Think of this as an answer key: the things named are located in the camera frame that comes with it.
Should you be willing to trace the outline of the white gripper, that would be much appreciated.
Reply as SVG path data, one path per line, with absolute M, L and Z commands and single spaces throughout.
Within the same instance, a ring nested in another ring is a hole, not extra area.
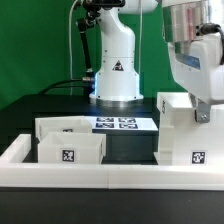
M 210 105 L 224 104 L 224 65 L 220 64 L 220 36 L 210 34 L 192 41 L 188 54 L 176 53 L 175 45 L 169 43 L 168 52 L 174 81 L 191 93 L 195 121 L 209 123 Z

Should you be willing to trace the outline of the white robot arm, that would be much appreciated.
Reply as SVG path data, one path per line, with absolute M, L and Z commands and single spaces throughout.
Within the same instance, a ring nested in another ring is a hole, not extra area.
M 102 41 L 90 99 L 107 106 L 143 99 L 134 69 L 135 35 L 118 15 L 158 5 L 173 78 L 188 91 L 196 121 L 207 123 L 211 107 L 224 104 L 224 0 L 83 0 L 84 27 L 98 24 Z

